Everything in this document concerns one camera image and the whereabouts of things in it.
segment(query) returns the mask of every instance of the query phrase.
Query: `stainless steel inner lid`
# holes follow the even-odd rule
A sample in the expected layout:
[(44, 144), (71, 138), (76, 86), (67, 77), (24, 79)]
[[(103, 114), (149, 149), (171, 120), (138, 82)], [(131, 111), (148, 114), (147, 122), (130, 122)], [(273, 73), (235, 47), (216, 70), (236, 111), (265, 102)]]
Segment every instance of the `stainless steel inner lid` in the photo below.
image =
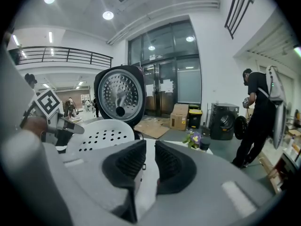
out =
[(128, 71), (109, 71), (101, 79), (98, 97), (104, 112), (113, 119), (130, 121), (142, 108), (142, 89)]

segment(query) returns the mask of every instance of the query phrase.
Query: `hand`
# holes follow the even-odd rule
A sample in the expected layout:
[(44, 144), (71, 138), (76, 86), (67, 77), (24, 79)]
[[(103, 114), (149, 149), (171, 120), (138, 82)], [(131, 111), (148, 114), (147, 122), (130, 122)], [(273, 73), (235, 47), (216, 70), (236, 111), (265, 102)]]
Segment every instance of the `hand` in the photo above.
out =
[(247, 98), (245, 98), (245, 100), (243, 101), (243, 107), (244, 107), (245, 109), (249, 108), (248, 102), (249, 102), (249, 98), (247, 97)]
[(246, 102), (243, 102), (243, 107), (245, 108), (245, 109), (248, 109), (249, 107), (248, 107), (248, 103)]
[(29, 130), (41, 137), (43, 131), (47, 131), (47, 121), (43, 117), (28, 117), (23, 127), (24, 130)]

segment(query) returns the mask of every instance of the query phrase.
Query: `purple flower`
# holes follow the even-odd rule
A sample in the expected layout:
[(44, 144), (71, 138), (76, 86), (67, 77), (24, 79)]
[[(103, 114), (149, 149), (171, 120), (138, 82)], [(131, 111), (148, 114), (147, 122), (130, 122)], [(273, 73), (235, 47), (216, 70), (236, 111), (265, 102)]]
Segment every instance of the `purple flower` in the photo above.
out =
[(198, 132), (192, 133), (190, 136), (190, 139), (197, 145), (199, 145), (199, 142), (201, 140), (201, 135)]

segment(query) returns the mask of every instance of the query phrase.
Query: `paper sign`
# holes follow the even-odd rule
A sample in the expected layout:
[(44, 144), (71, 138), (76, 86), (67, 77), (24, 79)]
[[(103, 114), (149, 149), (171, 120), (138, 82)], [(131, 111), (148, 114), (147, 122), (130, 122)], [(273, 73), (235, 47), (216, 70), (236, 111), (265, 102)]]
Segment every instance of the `paper sign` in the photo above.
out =
[(165, 91), (166, 93), (173, 92), (173, 82), (170, 80), (163, 80), (163, 83), (160, 84), (160, 91)]
[(146, 85), (145, 86), (146, 89), (146, 96), (153, 96), (153, 91), (154, 91), (154, 85)]

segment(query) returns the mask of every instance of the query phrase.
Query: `glass door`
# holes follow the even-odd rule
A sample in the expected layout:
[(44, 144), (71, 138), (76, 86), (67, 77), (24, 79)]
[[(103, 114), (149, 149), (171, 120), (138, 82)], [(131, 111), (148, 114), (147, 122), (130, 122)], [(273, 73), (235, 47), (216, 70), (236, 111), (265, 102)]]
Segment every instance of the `glass door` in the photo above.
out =
[(143, 67), (146, 89), (145, 114), (151, 116), (156, 116), (155, 70), (156, 65), (146, 65)]
[(157, 63), (158, 116), (169, 117), (177, 101), (177, 78), (174, 60)]
[(145, 114), (169, 117), (177, 101), (174, 60), (143, 67), (146, 87)]

